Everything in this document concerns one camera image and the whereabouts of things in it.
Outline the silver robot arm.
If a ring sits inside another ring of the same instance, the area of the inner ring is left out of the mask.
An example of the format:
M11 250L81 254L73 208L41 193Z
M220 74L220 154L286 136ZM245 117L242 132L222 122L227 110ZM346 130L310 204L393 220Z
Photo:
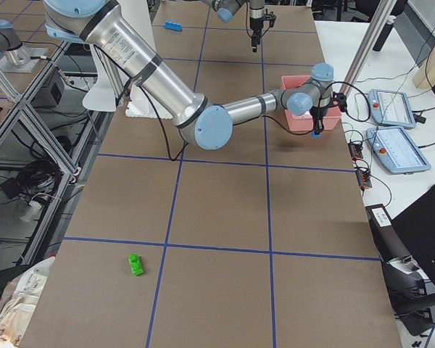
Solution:
M249 37L251 38L251 46L254 53L257 52L257 48L261 43L264 23L269 22L269 27L271 28L275 21L273 19L273 13L269 13L266 10L265 1L204 0L203 3L215 12L222 22L230 22L240 8L246 4L248 6L246 16L249 19L249 28L252 31Z
M123 17L117 1L45 1L49 36L92 44L105 53L133 84L144 88L173 117L184 141L205 150L219 149L231 138L233 127L287 109L293 115L312 115L313 130L323 131L323 118L332 107L331 65L320 63L298 88L266 94L224 105L214 105L204 94L193 92L161 56Z

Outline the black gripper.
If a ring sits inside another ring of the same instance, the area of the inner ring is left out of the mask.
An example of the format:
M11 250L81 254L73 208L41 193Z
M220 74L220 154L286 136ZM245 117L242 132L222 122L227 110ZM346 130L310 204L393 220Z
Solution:
M323 118L326 116L325 107L313 107L312 119L313 119L313 134L320 135L323 132Z
M252 30L251 35L251 46L252 51L257 53L257 48L260 45L260 35L262 34L263 28L263 19L261 17L258 18L249 18L250 29Z

